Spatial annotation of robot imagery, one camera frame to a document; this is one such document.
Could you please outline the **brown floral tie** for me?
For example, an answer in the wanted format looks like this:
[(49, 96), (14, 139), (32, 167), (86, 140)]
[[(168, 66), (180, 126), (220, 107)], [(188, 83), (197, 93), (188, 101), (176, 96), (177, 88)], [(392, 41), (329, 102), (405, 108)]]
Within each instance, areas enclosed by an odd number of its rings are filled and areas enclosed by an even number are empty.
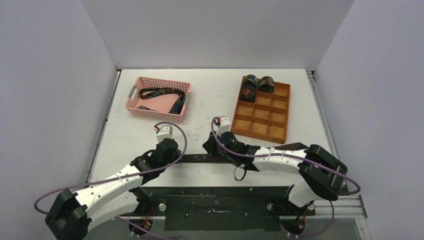
[[(303, 143), (290, 143), (285, 145), (279, 145), (274, 147), (279, 151), (299, 151), (306, 150), (309, 147)], [(184, 154), (179, 161), (180, 163), (213, 163), (213, 164), (225, 164), (226, 161), (218, 159), (216, 156), (210, 156), (209, 154)]]

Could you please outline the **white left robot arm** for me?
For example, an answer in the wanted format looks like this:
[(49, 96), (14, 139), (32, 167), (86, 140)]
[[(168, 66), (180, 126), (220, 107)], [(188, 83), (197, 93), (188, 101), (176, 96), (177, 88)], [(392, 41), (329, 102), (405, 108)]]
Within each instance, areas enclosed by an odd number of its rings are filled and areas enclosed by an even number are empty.
[(114, 217), (132, 212), (144, 215), (149, 201), (141, 186), (158, 178), (180, 155), (177, 142), (165, 138), (105, 183), (60, 192), (44, 222), (58, 240), (82, 240), (90, 230)]

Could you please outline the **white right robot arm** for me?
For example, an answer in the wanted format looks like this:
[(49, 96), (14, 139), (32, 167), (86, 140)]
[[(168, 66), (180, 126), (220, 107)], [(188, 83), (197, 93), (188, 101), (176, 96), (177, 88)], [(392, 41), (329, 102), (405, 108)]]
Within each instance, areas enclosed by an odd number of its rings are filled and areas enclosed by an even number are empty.
[(303, 180), (294, 184), (282, 201), (284, 211), (290, 215), (317, 199), (338, 200), (348, 171), (344, 163), (316, 144), (301, 150), (277, 150), (245, 144), (227, 131), (217, 137), (211, 132), (202, 147), (211, 157), (245, 172), (275, 171), (301, 176)]

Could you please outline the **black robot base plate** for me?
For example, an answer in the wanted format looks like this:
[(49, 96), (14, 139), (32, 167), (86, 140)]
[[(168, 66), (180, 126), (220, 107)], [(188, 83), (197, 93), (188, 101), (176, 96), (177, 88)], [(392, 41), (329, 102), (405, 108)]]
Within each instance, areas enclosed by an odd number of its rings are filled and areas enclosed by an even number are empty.
[(167, 232), (247, 231), (304, 233), (306, 218), (330, 217), (324, 199), (297, 207), (288, 187), (146, 187), (125, 192), (89, 213), (93, 229), (122, 217)]

